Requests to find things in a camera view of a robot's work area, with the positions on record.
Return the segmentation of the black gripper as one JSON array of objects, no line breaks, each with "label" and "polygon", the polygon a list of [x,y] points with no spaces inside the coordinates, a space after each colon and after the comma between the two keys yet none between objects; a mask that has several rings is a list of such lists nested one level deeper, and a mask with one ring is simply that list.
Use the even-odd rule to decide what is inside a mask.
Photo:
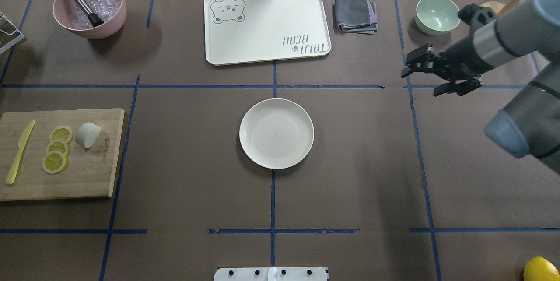
[{"label": "black gripper", "polygon": [[434,97],[442,94],[457,94],[462,97],[482,86],[482,78],[477,68],[480,62],[472,38],[464,38],[443,52],[438,52],[433,43],[428,43],[407,54],[401,78],[404,79],[414,72],[435,74],[449,82],[435,87]]}]

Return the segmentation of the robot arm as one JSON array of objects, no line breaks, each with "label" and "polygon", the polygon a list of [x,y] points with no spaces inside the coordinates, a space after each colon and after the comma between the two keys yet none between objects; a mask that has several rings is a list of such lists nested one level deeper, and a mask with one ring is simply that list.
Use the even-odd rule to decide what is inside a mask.
[{"label": "robot arm", "polygon": [[484,133],[512,157],[532,156],[559,172],[559,0],[521,0],[505,14],[468,4],[452,13],[470,26],[469,34],[438,52],[425,44],[408,53],[401,76],[414,72],[444,80],[434,96],[466,95],[483,85],[518,89],[489,121]]}]

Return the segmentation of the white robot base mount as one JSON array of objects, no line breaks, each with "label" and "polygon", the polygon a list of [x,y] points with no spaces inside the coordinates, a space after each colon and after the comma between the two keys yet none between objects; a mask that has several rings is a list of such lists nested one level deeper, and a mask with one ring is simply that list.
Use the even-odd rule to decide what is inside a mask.
[{"label": "white robot base mount", "polygon": [[227,267],[214,273],[214,281],[328,281],[323,267]]}]

